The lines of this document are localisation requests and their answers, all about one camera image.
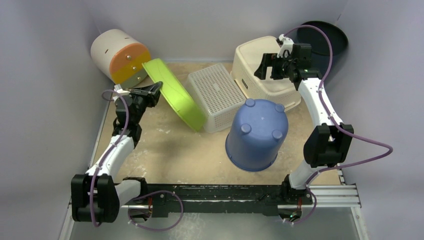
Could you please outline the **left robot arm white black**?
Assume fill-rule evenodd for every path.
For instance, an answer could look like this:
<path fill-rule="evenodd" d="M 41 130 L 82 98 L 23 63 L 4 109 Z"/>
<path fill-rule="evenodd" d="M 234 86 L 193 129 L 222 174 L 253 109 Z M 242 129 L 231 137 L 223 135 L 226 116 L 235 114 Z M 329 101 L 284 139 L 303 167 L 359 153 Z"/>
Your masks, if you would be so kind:
<path fill-rule="evenodd" d="M 114 178 L 138 145 L 142 135 L 141 118 L 147 108 L 158 104 L 162 86 L 161 81 L 127 89 L 118 84 L 110 91 L 116 114 L 110 142 L 92 167 L 71 179 L 74 221 L 91 222 L 98 227 L 114 222 L 121 206 L 128 201 L 138 205 L 148 201 L 149 191 L 143 177 L 126 177 L 120 183 L 115 183 Z"/>

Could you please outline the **cream perforated plastic basket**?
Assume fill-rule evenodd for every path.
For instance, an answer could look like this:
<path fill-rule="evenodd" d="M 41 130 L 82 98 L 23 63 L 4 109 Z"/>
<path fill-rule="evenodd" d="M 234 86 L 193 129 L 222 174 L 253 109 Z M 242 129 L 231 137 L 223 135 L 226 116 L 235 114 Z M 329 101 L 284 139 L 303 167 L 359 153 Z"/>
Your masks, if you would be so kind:
<path fill-rule="evenodd" d="M 301 103 L 301 95 L 289 79 L 273 80 L 272 68 L 267 69 L 264 80 L 254 76 L 264 53 L 277 53 L 280 46 L 274 36 L 264 36 L 239 45 L 234 54 L 230 75 L 248 99 L 264 99 L 281 104 L 291 110 Z"/>

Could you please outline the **lime green tray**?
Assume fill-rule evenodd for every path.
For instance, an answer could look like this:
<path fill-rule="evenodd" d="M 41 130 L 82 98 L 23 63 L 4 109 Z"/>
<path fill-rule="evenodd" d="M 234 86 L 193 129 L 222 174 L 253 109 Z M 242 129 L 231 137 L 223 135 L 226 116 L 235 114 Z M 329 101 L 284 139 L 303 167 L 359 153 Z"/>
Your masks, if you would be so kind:
<path fill-rule="evenodd" d="M 160 58 L 142 64 L 147 75 L 154 83 L 162 82 L 160 92 L 173 111 L 192 130 L 198 132 L 206 122 L 206 117 L 183 87 L 181 82 Z"/>

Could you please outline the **white green strainer tray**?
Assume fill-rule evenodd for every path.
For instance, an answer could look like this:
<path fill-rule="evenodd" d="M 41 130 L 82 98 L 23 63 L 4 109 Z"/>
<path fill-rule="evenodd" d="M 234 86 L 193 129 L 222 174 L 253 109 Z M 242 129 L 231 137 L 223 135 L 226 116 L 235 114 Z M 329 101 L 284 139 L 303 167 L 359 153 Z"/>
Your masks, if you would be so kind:
<path fill-rule="evenodd" d="M 205 115 L 203 129 L 207 133 L 231 127 L 247 99 L 221 63 L 189 73 L 185 89 Z"/>

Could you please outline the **large blue plastic bucket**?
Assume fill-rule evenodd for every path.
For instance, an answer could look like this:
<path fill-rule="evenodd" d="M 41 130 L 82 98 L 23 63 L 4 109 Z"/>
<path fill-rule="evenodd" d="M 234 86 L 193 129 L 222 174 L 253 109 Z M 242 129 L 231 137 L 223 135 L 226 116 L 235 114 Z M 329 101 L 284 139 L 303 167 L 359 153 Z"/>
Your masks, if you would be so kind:
<path fill-rule="evenodd" d="M 236 167 L 259 172 L 275 162 L 289 131 L 285 110 L 270 100 L 245 100 L 225 140 L 226 154 Z"/>

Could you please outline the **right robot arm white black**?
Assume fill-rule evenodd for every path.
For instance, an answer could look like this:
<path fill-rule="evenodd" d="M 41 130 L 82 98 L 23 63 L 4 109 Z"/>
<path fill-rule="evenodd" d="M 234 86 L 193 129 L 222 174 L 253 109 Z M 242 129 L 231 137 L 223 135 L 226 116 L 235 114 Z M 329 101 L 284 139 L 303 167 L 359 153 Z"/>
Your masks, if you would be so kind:
<path fill-rule="evenodd" d="M 287 176 L 289 185 L 280 191 L 282 200 L 292 204 L 300 198 L 300 190 L 305 190 L 320 171 L 346 160 L 354 129 L 344 124 L 333 109 L 324 88 L 324 78 L 312 66 L 311 45 L 293 43 L 282 46 L 282 53 L 263 53 L 254 76 L 265 80 L 268 70 L 271 70 L 271 79 L 289 79 L 293 83 L 314 125 L 303 147 L 304 161 Z"/>

